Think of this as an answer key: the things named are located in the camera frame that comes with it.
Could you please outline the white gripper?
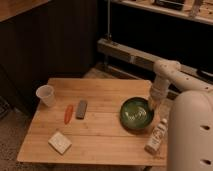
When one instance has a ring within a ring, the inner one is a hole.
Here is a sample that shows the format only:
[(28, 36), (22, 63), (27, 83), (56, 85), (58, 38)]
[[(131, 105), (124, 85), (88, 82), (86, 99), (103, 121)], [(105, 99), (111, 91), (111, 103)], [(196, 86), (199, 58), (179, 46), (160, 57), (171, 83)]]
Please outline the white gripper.
[(151, 110), (155, 110), (161, 102), (167, 97), (167, 91), (157, 89), (152, 86), (149, 91), (148, 106)]

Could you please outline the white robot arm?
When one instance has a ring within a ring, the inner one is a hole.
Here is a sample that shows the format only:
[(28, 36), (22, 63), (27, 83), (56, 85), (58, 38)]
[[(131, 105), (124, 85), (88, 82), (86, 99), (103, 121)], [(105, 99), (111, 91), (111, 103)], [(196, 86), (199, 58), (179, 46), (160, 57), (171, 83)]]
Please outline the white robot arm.
[(167, 171), (213, 171), (213, 85), (181, 71), (174, 60), (157, 60), (149, 107), (156, 109), (173, 84), (181, 93), (168, 119)]

